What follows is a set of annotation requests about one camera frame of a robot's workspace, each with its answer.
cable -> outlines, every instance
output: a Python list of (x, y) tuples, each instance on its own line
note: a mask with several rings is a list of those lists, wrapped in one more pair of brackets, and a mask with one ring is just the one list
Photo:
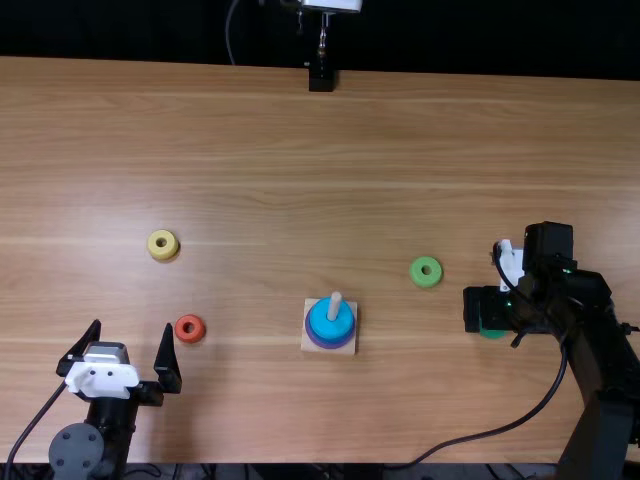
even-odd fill
[(153, 468), (155, 471), (150, 472), (149, 470), (145, 470), (144, 468), (136, 468), (134, 470), (129, 470), (127, 473), (125, 473), (123, 475), (122, 478), (126, 478), (129, 475), (133, 475), (134, 473), (146, 473), (147, 475), (150, 475), (154, 478), (160, 478), (162, 476), (162, 470), (160, 470), (156, 465), (154, 465), (153, 463), (146, 463), (145, 465), (147, 465), (148, 467)]
[(213, 467), (209, 464), (201, 463), (200, 468), (204, 472), (205, 478), (209, 480), (213, 480), (215, 478), (217, 468), (215, 463), (213, 464)]
[(231, 0), (231, 5), (229, 5), (229, 10), (227, 10), (227, 18), (224, 22), (224, 40), (227, 44), (227, 54), (229, 55), (229, 61), (231, 65), (236, 64), (235, 58), (233, 58), (233, 53), (231, 52), (231, 40), (229, 39), (229, 27), (231, 26), (231, 17), (233, 17), (233, 12), (236, 7), (240, 3), (240, 0)]
[(526, 479), (527, 479), (527, 477), (525, 477), (525, 476), (520, 472), (520, 470), (518, 470), (518, 469), (517, 469), (516, 467), (514, 467), (512, 464), (507, 463), (506, 465), (507, 465), (507, 468), (508, 468), (509, 470), (511, 470), (513, 473), (515, 473), (515, 474), (518, 476), (518, 478), (520, 478), (521, 480), (526, 480)]
[(13, 448), (9, 452), (9, 456), (7, 457), (7, 463), (5, 464), (4, 471), (2, 472), (2, 480), (10, 479), (11, 466), (13, 465), (13, 459), (16, 457), (16, 453), (18, 453), (20, 446), (29, 436), (29, 434), (31, 433), (31, 430), (33, 430), (33, 428), (38, 424), (40, 419), (44, 417), (44, 414), (47, 413), (47, 410), (51, 408), (51, 405), (53, 405), (53, 403), (58, 399), (58, 397), (64, 391), (66, 386), (67, 385), (64, 383), (64, 380), (63, 380), (60, 386), (56, 388), (56, 391), (53, 392), (53, 395), (49, 397), (49, 400), (47, 400), (47, 402), (42, 406), (40, 411), (36, 413), (36, 416), (33, 417), (33, 420), (29, 422), (29, 425), (27, 425), (27, 428), (24, 429), (24, 432), (22, 432), (22, 434), (18, 437), (18, 440), (16, 440), (15, 445), (13, 446)]
[(494, 428), (493, 430), (487, 430), (486, 432), (481, 432), (481, 433), (474, 433), (473, 435), (458, 437), (452, 440), (447, 440), (446, 442), (439, 443), (438, 445), (431, 448), (430, 450), (427, 450), (425, 453), (420, 455), (418, 458), (416, 458), (412, 462), (405, 463), (403, 465), (386, 466), (385, 469), (386, 470), (404, 470), (407, 468), (411, 468), (414, 465), (417, 465), (423, 460), (425, 460), (427, 457), (430, 457), (437, 451), (442, 450), (443, 448), (450, 447), (452, 445), (458, 445), (460, 443), (471, 442), (473, 440), (480, 440), (481, 438), (493, 437), (494, 435), (499, 435), (501, 433), (508, 432), (509, 430), (513, 430), (514, 428), (519, 427), (523, 423), (531, 420), (540, 412), (540, 410), (542, 410), (547, 405), (547, 403), (549, 403), (549, 401), (553, 398), (553, 395), (558, 390), (560, 383), (562, 382), (564, 373), (567, 370), (567, 358), (568, 358), (567, 348), (565, 347), (564, 344), (560, 345), (560, 351), (562, 352), (562, 360), (560, 361), (560, 368), (558, 370), (558, 374), (556, 375), (556, 379), (553, 381), (553, 384), (551, 385), (551, 388), (549, 388), (549, 391), (547, 392), (547, 394), (527, 414), (523, 415), (519, 419), (511, 423), (508, 423), (502, 427)]
[(488, 463), (484, 464), (485, 467), (487, 467), (487, 470), (489, 470), (489, 473), (491, 474), (491, 476), (493, 478), (495, 478), (495, 480), (502, 480), (498, 474), (495, 472), (495, 470), (493, 468), (491, 468), (491, 465), (489, 465)]

white bracket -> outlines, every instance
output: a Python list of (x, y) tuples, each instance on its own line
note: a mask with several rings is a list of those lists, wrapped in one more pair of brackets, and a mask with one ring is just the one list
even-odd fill
[(71, 393), (82, 392), (88, 398), (129, 398), (127, 387), (140, 383), (136, 368), (129, 364), (75, 362), (65, 383)]
[[(523, 250), (522, 248), (512, 248), (510, 240), (500, 240), (500, 252), (500, 258), (495, 259), (495, 261), (500, 262), (500, 266), (506, 277), (514, 287), (517, 287), (518, 280), (524, 277), (524, 270), (522, 270)], [(500, 291), (509, 291), (509, 287), (502, 279), (500, 279)]]

green ring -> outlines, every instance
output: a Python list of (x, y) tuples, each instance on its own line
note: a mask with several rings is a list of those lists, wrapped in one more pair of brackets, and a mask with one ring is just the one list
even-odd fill
[[(428, 274), (422, 272), (425, 267), (431, 270)], [(409, 275), (420, 288), (435, 287), (442, 278), (442, 266), (433, 257), (418, 257), (409, 267)]]

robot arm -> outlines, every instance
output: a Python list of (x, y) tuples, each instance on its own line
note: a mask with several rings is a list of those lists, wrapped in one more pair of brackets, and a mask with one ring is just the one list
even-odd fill
[[(494, 261), (501, 272), (499, 245)], [(558, 480), (618, 480), (627, 445), (637, 444), (640, 362), (618, 323), (611, 290), (596, 272), (573, 260), (573, 229), (551, 222), (525, 233), (517, 288), (464, 290), (465, 329), (513, 330), (515, 346), (528, 333), (550, 333), (567, 349), (585, 410), (558, 462)]]
[(49, 462), (56, 480), (122, 478), (138, 407), (160, 407), (165, 393), (182, 388), (170, 324), (153, 366), (158, 381), (140, 381), (123, 344), (99, 340), (95, 320), (56, 369), (69, 391), (89, 403), (84, 423), (63, 428), (51, 442)]

wooden base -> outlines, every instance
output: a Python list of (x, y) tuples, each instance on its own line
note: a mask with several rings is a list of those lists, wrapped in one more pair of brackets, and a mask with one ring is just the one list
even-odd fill
[(311, 307), (313, 307), (320, 299), (319, 298), (306, 298), (304, 301), (304, 315), (302, 316), (302, 340), (300, 342), (300, 348), (303, 352), (322, 352), (331, 353), (337, 355), (355, 355), (356, 354), (356, 338), (358, 336), (358, 304), (356, 302), (347, 302), (347, 305), (353, 312), (353, 318), (355, 319), (355, 333), (351, 340), (346, 345), (340, 348), (322, 348), (309, 338), (307, 335), (307, 329), (305, 328), (305, 320)]

